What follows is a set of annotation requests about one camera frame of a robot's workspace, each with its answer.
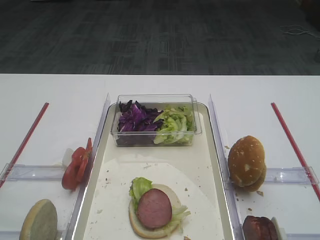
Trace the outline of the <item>left long clear divider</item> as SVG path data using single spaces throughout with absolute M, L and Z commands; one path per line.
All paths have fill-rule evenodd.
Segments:
M 91 141 L 92 152 L 90 154 L 88 164 L 84 172 L 84 178 L 82 182 L 77 186 L 77 188 L 73 190 L 73 191 L 77 191 L 78 193 L 77 193 L 76 201 L 73 207 L 73 211 L 71 213 L 70 221 L 67 224 L 66 229 L 62 232 L 62 235 L 60 237 L 61 240 L 74 240 L 76 238 L 76 230 L 77 230 L 77 227 L 80 225 L 79 222 L 80 222 L 81 211 L 84 208 L 86 193 L 88 192 L 88 183 L 92 175 L 93 166 L 95 163 L 97 151 L 98 151 L 100 140 L 104 130 L 109 106 L 110 106 L 110 96 L 107 95 L 103 109 L 102 109 L 102 114 L 101 114 L 101 118 L 98 124 L 96 134 L 95 134 L 94 141 Z

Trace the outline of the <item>round pink sausage slice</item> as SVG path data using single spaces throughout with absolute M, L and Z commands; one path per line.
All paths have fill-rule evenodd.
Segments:
M 169 197 L 160 189 L 152 188 L 142 195 L 136 215 L 148 229 L 158 229 L 172 219 L 172 205 Z

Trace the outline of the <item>upper left clear holder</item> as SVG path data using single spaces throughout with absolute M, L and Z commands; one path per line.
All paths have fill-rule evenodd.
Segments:
M 7 163 L 0 174 L 5 181 L 59 181 L 65 169 L 61 165 L 24 165 Z

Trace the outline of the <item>cream metal serving tray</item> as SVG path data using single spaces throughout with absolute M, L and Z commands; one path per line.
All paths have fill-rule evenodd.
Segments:
M 191 214 L 171 235 L 173 240 L 231 240 L 209 110 L 199 103 L 202 133 L 189 146 L 117 147 L 110 133 L 116 105 L 105 120 L 74 240 L 136 240 L 129 220 L 132 179 L 145 177 L 170 187 Z

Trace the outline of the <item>upright bun half left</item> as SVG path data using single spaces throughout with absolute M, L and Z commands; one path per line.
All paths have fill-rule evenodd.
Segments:
M 58 216 L 54 204 L 49 199 L 36 202 L 26 215 L 20 240 L 55 240 L 57 235 Z

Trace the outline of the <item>long clear divider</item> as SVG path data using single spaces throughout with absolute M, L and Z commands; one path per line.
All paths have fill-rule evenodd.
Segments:
M 77 186 L 77 188 L 73 190 L 73 191 L 77 191 L 78 193 L 77 193 L 76 201 L 73 207 L 73 211 L 71 213 L 70 221 L 67 224 L 66 229 L 62 232 L 62 235 L 60 237 L 61 240 L 74 240 L 76 238 L 76 230 L 77 230 L 77 227 L 80 225 L 79 222 L 80 222 L 81 211 L 84 208 L 86 193 L 88 192 L 88 183 L 92 175 L 93 166 L 95 163 L 97 151 L 98 151 L 100 140 L 104 130 L 109 106 L 110 106 L 110 96 L 107 95 L 103 109 L 102 109 L 102 114 L 101 114 L 101 118 L 98 124 L 96 134 L 95 134 L 94 141 L 91 141 L 92 152 L 90 154 L 88 164 L 84 172 L 84 178 L 82 182 Z
M 224 152 L 223 141 L 221 138 L 221 131 L 217 118 L 216 107 L 211 94 L 208 98 L 208 107 L 232 240 L 244 240 L 242 224 L 239 220 L 239 214 L 237 210 L 235 189 L 230 181 L 230 174 Z

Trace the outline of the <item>red tomato slices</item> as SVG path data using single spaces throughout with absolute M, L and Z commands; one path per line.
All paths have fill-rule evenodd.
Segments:
M 83 181 L 85 170 L 92 153 L 92 139 L 87 140 L 86 148 L 78 147 L 71 156 L 71 163 L 66 168 L 62 177 L 62 187 L 74 191 Z

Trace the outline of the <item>right long clear divider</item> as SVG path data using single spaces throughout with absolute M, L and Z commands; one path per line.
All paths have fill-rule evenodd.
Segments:
M 232 240 L 244 240 L 242 224 L 239 220 L 239 214 L 237 210 L 235 189 L 230 181 L 230 174 L 224 152 L 223 141 L 221 138 L 221 131 L 217 118 L 216 107 L 211 94 L 208 98 L 208 107 Z

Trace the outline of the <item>sesame bun tops right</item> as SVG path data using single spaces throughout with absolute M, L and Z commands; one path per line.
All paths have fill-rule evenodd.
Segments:
M 265 150 L 254 136 L 237 140 L 229 151 L 227 164 L 232 182 L 247 192 L 257 191 L 265 181 Z

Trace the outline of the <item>red straw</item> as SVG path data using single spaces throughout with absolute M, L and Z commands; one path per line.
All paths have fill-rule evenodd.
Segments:
M 294 150 L 294 152 L 295 152 L 295 154 L 296 154 L 296 156 L 297 156 L 297 158 L 298 158 L 298 160 L 299 160 L 299 162 L 301 164 L 301 166 L 304 168 L 304 170 L 306 172 L 306 175 L 309 178 L 309 181 L 310 181 L 310 183 L 312 185 L 312 188 L 313 188 L 313 190 L 314 190 L 314 192 L 315 192 L 315 194 L 316 194 L 316 196 L 317 196 L 317 198 L 319 200 L 320 199 L 320 188 L 319 188 L 319 184 L 316 183 L 315 174 L 311 172 L 311 168 L 308 166 L 308 164 L 307 164 L 302 152 L 300 151 L 300 149 L 299 149 L 294 137 L 292 136 L 292 134 L 291 134 L 291 132 L 290 132 L 290 130 L 289 130 L 284 118 L 282 117 L 282 114 L 279 111 L 276 103 L 272 102 L 270 105 L 271 105 L 275 115 L 277 116 L 277 118 L 278 118 L 278 120 L 279 120 L 279 122 L 280 122 L 280 124 L 281 124 L 281 126 L 282 126 L 282 128 L 283 128 L 283 130 L 284 130 L 284 132 L 285 132 L 285 134 L 286 134 L 286 136 L 287 136 L 287 138 L 288 138 L 288 140 L 289 140 L 289 142 L 290 142 L 290 144 L 291 144 L 291 146 L 292 146 L 292 148 L 293 148 L 293 150 Z
M 30 137 L 32 136 L 34 130 L 36 129 L 37 125 L 39 124 L 40 120 L 42 119 L 43 115 L 45 114 L 47 108 L 49 106 L 48 102 L 45 102 L 43 107 L 41 108 L 40 112 L 38 113 L 36 119 L 34 120 L 33 124 L 31 125 L 29 131 L 27 132 L 26 136 L 24 137 L 23 141 L 21 142 L 19 148 L 17 149 L 16 153 L 14 154 L 12 160 L 6 165 L 6 167 L 1 172 L 0 176 L 0 187 L 6 182 L 9 173 L 13 169 L 14 165 L 16 164 L 18 158 L 20 157 L 21 153 L 23 152 L 25 146 L 27 145 Z

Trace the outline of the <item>green lettuce pile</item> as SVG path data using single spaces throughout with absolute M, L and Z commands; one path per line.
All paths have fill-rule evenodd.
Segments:
M 153 123 L 162 123 L 157 128 L 158 135 L 153 139 L 155 145 L 190 145 L 193 141 L 192 134 L 196 130 L 193 122 L 193 112 L 187 106 L 168 106 L 159 114 Z

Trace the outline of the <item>right red straw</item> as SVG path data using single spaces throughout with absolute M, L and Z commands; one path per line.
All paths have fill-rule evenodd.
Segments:
M 279 122 L 280 122 L 280 124 L 281 124 L 281 126 L 282 126 L 282 128 L 283 128 L 283 130 L 284 130 L 284 132 L 285 132 L 285 134 L 286 134 L 286 136 L 287 136 L 287 138 L 288 138 L 288 140 L 289 140 L 289 142 L 290 142 L 290 144 L 291 144 L 291 146 L 292 146 L 292 148 L 293 148 L 293 150 L 294 150 L 294 152 L 295 152 L 295 154 L 296 154 L 296 156 L 297 156 L 297 158 L 298 158 L 298 160 L 299 160 L 299 162 L 301 164 L 301 166 L 304 168 L 304 170 L 306 172 L 306 175 L 309 178 L 309 181 L 310 181 L 310 183 L 312 185 L 312 188 L 313 188 L 313 190 L 314 190 L 314 192 L 315 192 L 315 194 L 316 194 L 316 196 L 317 196 L 317 198 L 319 200 L 320 199 L 320 188 L 319 188 L 319 184 L 316 183 L 315 174 L 311 172 L 311 168 L 308 166 L 308 164 L 307 164 L 302 152 L 300 151 L 300 149 L 299 149 L 294 137 L 292 136 L 292 134 L 291 134 L 291 132 L 290 132 L 290 130 L 289 130 L 284 118 L 282 117 L 282 114 L 279 111 L 276 103 L 272 102 L 270 105 L 271 105 L 275 115 L 277 116 L 277 118 L 278 118 L 278 120 L 279 120 Z

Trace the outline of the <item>clear plastic salad box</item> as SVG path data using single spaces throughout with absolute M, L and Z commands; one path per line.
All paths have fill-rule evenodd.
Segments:
M 202 133 L 191 94 L 119 95 L 111 135 L 118 147 L 189 146 Z

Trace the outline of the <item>lettuce leaf on bun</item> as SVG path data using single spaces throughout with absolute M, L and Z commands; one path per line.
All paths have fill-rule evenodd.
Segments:
M 131 196 L 135 209 L 138 207 L 138 203 L 142 195 L 150 189 L 152 189 L 152 181 L 147 178 L 136 177 L 131 181 L 129 195 Z

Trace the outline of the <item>clear holder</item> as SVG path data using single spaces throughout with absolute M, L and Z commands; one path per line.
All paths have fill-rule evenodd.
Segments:
M 5 181 L 59 181 L 65 169 L 61 165 L 24 165 L 7 163 L 0 174 Z
M 264 182 L 268 184 L 319 184 L 312 167 L 267 168 Z

